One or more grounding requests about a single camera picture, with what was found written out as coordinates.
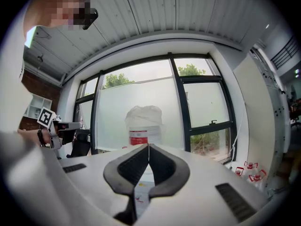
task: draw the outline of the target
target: white shelf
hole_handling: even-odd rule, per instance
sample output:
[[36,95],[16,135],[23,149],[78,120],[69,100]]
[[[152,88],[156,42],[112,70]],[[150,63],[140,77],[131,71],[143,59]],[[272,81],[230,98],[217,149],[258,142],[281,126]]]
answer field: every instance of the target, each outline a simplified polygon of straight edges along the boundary
[[47,109],[51,108],[52,100],[46,99],[41,96],[37,96],[33,93],[31,93],[31,94],[32,94],[32,101],[31,101],[30,105],[27,107],[27,109],[24,113],[24,117],[28,117],[28,118],[37,120],[38,116],[41,112],[41,109],[43,107],[45,107]]

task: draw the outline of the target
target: brick wall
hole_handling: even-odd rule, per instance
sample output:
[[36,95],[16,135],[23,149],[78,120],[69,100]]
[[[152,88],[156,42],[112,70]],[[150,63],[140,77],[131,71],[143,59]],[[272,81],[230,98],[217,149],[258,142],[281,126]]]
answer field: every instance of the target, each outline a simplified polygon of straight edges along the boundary
[[[51,83],[37,77],[36,75],[24,71],[24,75],[22,78],[22,83],[28,89],[29,92],[52,100],[51,110],[57,111],[57,104],[60,99],[61,88],[52,85]],[[31,119],[28,117],[23,117],[20,122],[20,129],[33,130],[38,129],[39,124],[36,119]]]

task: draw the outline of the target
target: black vent grille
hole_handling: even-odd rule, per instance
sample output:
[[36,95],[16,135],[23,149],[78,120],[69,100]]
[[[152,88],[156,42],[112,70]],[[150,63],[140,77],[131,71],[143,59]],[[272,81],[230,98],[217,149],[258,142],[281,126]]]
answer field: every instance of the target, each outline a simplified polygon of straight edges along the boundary
[[76,165],[73,165],[73,166],[64,167],[63,170],[64,170],[65,173],[68,173],[68,172],[77,171],[77,170],[85,168],[85,167],[87,167],[85,164],[80,163],[80,164],[76,164]]
[[240,222],[251,217],[256,211],[228,183],[215,186],[234,216]]

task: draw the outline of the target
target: cable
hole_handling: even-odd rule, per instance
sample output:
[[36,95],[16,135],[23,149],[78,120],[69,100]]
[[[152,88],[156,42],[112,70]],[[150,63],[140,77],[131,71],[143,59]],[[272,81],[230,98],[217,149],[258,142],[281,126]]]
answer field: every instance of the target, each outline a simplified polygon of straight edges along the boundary
[[231,150],[229,151],[229,153],[228,153],[228,157],[230,156],[230,154],[231,154],[231,151],[233,150],[233,154],[232,154],[232,160],[231,160],[231,163],[230,163],[230,167],[229,167],[229,169],[230,170],[232,170],[232,162],[233,162],[233,160],[234,160],[234,155],[235,155],[235,143],[236,143],[236,141],[237,141],[237,138],[238,138],[238,135],[239,135],[239,132],[240,132],[240,128],[241,128],[241,125],[242,125],[242,123],[243,123],[243,119],[244,119],[244,116],[245,116],[245,110],[246,110],[246,103],[244,102],[244,112],[243,112],[243,116],[241,117],[241,122],[240,122],[240,125],[239,125],[239,128],[238,128],[238,132],[237,132],[237,135],[236,135],[236,138],[235,138],[235,140],[234,140],[234,142],[233,142],[233,145],[232,145],[232,148],[231,148]]

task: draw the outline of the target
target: red sticker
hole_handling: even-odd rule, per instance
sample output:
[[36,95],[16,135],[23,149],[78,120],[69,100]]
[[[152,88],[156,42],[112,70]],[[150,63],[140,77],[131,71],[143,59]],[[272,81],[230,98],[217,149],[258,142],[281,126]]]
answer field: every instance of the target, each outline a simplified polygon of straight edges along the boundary
[[130,137],[131,145],[147,143],[147,137]]
[[148,143],[146,130],[131,130],[130,131],[130,144],[138,145]]

